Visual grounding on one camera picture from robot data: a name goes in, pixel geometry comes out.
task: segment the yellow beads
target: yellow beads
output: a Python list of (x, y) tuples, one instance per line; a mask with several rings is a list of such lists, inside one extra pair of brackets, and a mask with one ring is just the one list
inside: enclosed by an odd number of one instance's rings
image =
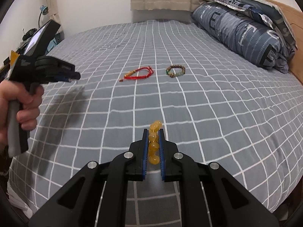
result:
[(152, 132), (157, 132), (159, 129), (157, 129), (157, 125), (156, 124), (151, 124), (151, 126), (149, 127), (149, 129), (152, 131)]
[(159, 144), (158, 142), (150, 142), (149, 145), (148, 145), (148, 148), (151, 150), (151, 151), (158, 151), (159, 150)]
[(160, 130), (162, 127), (162, 123), (160, 120), (156, 120), (155, 122), (153, 122), (151, 124), (151, 126), (149, 127), (149, 129), (152, 131), (152, 132), (157, 132), (158, 130)]
[(160, 158), (155, 153), (159, 150), (159, 135), (157, 132), (161, 127), (162, 123), (160, 120), (156, 120), (149, 127), (148, 161), (153, 165), (160, 163)]
[(158, 140), (159, 140), (159, 135), (158, 135), (156, 132), (151, 132), (151, 133), (148, 135), (148, 139), (149, 139), (149, 141), (151, 141), (151, 142), (158, 141)]
[(153, 165), (160, 163), (160, 158), (157, 155), (152, 155), (148, 158), (149, 162)]

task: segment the green beaded bracelet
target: green beaded bracelet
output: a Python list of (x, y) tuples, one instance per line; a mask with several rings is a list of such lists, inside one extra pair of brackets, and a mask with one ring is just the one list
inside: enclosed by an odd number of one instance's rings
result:
[[(176, 73), (170, 72), (170, 70), (172, 68), (180, 68), (180, 69), (182, 69), (182, 72), (176, 72)], [(183, 74), (185, 74), (185, 67), (181, 66), (181, 65), (172, 65), (172, 66), (169, 66), (166, 69), (166, 74), (169, 75), (171, 78), (182, 76)]]

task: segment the bed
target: bed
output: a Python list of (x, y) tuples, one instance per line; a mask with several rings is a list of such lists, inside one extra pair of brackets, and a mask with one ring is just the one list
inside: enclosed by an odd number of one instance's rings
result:
[[(302, 22), (296, 15), (293, 27)], [(217, 161), (273, 212), (303, 174), (295, 33), (294, 74), (258, 68), (193, 23), (149, 20), (65, 39), (50, 55), (75, 64), (81, 79), (45, 86), (30, 149), (11, 165), (12, 188), (35, 212), (87, 162), (111, 161), (162, 120), (179, 151)], [(170, 64), (186, 74), (170, 78)], [(139, 66), (155, 73), (119, 82)], [(149, 164), (147, 179), (128, 185), (126, 226), (180, 226), (180, 218), (178, 184), (162, 183), (159, 165)]]

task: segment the blue pillow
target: blue pillow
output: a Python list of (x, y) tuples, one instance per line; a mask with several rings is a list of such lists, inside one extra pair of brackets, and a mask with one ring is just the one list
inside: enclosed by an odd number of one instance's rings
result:
[(191, 16), (209, 34), (254, 65), (288, 72), (287, 60), (292, 54), (269, 27), (216, 2), (201, 5)]

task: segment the hand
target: hand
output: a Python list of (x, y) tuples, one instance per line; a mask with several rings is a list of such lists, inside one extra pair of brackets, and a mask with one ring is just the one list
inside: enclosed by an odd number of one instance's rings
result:
[(42, 86), (38, 86), (35, 94), (31, 96), (21, 83), (6, 80), (0, 83), (0, 152), (8, 144), (7, 111), (9, 101), (18, 100), (23, 104), (23, 110), (17, 113), (16, 118), (23, 130), (30, 131), (37, 126), (36, 118), (40, 114), (38, 107), (42, 103), (43, 94), (44, 89)]

